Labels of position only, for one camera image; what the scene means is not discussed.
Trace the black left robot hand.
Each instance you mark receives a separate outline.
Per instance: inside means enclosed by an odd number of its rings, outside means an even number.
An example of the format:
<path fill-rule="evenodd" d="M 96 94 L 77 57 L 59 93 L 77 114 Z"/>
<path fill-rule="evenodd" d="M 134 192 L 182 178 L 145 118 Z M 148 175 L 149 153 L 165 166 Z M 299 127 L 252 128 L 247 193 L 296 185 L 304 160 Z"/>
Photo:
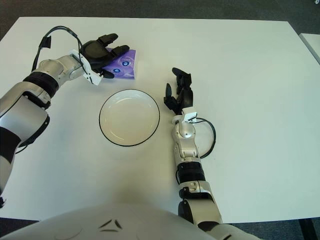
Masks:
<path fill-rule="evenodd" d="M 82 45 L 80 53 L 89 62 L 92 71 L 103 76 L 106 79 L 113 79 L 115 75 L 105 70 L 111 62 L 118 59 L 130 50 L 128 45 L 121 45 L 111 50 L 107 50 L 107 46 L 118 38 L 116 33 L 102 35 L 97 40 L 90 40 Z"/>

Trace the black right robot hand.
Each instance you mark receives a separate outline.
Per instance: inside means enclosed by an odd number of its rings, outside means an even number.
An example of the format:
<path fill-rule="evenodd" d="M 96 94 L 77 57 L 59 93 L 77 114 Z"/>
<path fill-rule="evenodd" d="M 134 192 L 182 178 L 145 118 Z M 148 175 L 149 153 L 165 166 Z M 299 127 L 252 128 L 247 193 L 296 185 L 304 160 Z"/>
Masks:
<path fill-rule="evenodd" d="M 176 115 L 181 115 L 184 108 L 193 106 L 192 77 L 190 73 L 176 67 L 172 68 L 172 73 L 176 76 L 177 98 L 172 96 L 171 86 L 167 83 L 163 102 L 169 110 L 172 110 Z"/>

